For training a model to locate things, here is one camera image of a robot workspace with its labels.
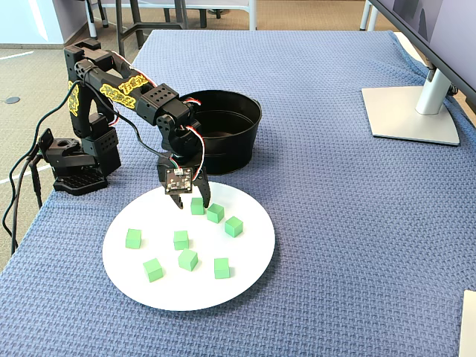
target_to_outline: textured fabric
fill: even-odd
[[[268,211],[270,266],[197,312],[119,292],[104,234],[158,185],[155,157],[119,123],[110,186],[53,193],[1,275],[0,355],[457,356],[463,291],[476,289],[475,129],[450,99],[459,147],[371,135],[361,88],[425,80],[392,33],[154,31],[135,65],[181,94],[259,100],[250,164],[212,180]]]

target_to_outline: circuit board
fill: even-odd
[[[165,193],[167,195],[192,192],[192,169],[190,168],[169,169],[165,179],[167,183]]]

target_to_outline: black robotic arm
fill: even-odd
[[[205,143],[194,118],[197,101],[181,101],[169,86],[157,86],[122,56],[102,50],[92,39],[66,47],[65,59],[70,88],[80,81],[69,97],[68,108],[81,144],[75,139],[55,139],[50,130],[40,138],[42,157],[54,168],[55,189],[82,195],[107,186],[107,175],[120,166],[118,137],[111,124],[116,115],[127,120],[115,111],[115,102],[160,130],[166,152],[149,149],[159,156],[158,177],[166,194],[182,208],[179,194],[191,193],[195,185],[207,207],[210,189],[203,167]],[[120,76],[108,73],[111,70]],[[97,113],[90,115],[92,101]]]

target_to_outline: monitor stand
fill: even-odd
[[[456,126],[443,105],[450,85],[437,70],[423,87],[363,88],[373,136],[458,145]]]

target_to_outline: floor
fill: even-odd
[[[361,21],[363,2],[360,1],[275,1],[258,2],[258,28],[260,30],[358,30]],[[102,28],[97,22],[98,36],[103,48],[117,50],[115,39],[115,14],[107,9],[111,20],[109,28]],[[164,21],[160,9],[143,9],[143,21]],[[188,12],[189,25],[199,30],[199,12]],[[130,12],[124,11],[124,25],[132,22]],[[239,10],[227,10],[221,19],[208,14],[208,29],[246,30],[248,14]],[[383,16],[379,17],[376,30],[396,30]],[[87,37],[85,31],[81,37]],[[32,54],[2,59],[14,54],[33,51]],[[126,40],[126,58],[134,60],[138,53],[135,39]],[[0,100],[11,96],[21,97],[12,105],[0,103],[0,211],[3,213],[11,198],[11,188],[4,182],[16,160],[31,145],[36,122],[48,111],[57,106],[66,93],[67,75],[62,50],[0,50],[0,78],[6,86],[0,87]],[[457,98],[464,108],[464,96]],[[474,123],[476,116],[470,114]],[[59,138],[74,137],[67,108],[60,109],[42,126],[42,132],[51,128]],[[50,170],[40,172],[42,198],[45,200],[51,192],[53,176]],[[26,176],[19,206],[18,237],[21,240],[33,221],[38,207],[33,194],[30,176]],[[0,230],[0,271],[10,258],[10,238]]]

